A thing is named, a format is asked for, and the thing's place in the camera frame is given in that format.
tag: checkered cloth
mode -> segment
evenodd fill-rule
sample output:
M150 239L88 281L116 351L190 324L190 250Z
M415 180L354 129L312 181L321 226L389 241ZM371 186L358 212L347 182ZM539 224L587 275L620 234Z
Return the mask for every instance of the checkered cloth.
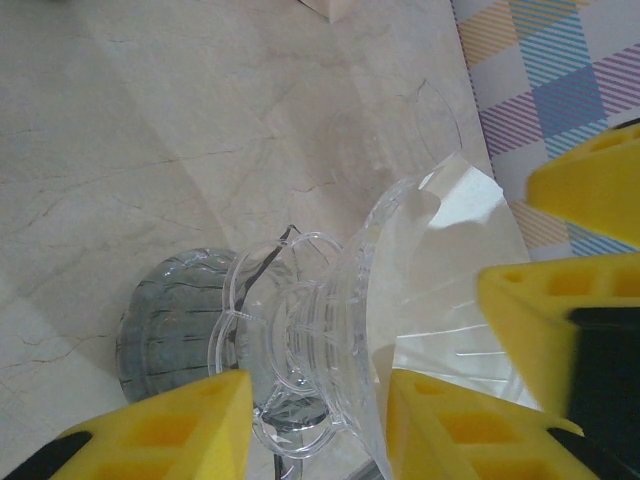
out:
M640 2L452 4L494 174L532 259L635 251L523 199L535 168L640 117Z

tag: beige marble tile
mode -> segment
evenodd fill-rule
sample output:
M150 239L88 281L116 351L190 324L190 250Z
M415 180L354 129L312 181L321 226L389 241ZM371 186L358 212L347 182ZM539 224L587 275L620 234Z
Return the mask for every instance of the beige marble tile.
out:
M344 241L432 164L425 80L490 170L448 0L333 25L295 0L2 0L0 59L0 476L124 405L114 335L155 264L290 222Z

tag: striped fabric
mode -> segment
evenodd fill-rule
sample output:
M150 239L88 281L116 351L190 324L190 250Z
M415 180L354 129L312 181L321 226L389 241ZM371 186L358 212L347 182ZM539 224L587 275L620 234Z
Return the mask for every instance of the striped fabric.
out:
M636 0L451 1L476 12L457 18L460 39L496 178L535 257L634 251L522 197L534 168L640 116Z

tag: colorful plaid tablecloth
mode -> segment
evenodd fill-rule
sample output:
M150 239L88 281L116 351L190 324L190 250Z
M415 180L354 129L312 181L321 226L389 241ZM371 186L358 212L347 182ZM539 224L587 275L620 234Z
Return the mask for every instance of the colorful plaid tablecloth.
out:
M532 260L635 251L523 199L535 168L640 117L640 0L452 4L494 174Z

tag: yellow foam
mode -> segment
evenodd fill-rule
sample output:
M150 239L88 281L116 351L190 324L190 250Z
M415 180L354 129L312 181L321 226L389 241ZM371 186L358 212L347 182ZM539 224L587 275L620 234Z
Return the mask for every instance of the yellow foam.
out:
M387 445L394 480L595 480L548 428L581 435L549 413L408 370L394 370Z
M249 374L209 377L76 425L93 438L54 480L243 480L252 422Z
M478 277L489 324L540 405L566 415L581 307L640 305L640 253L491 267Z
M640 124L607 130L537 169L527 203L640 246Z

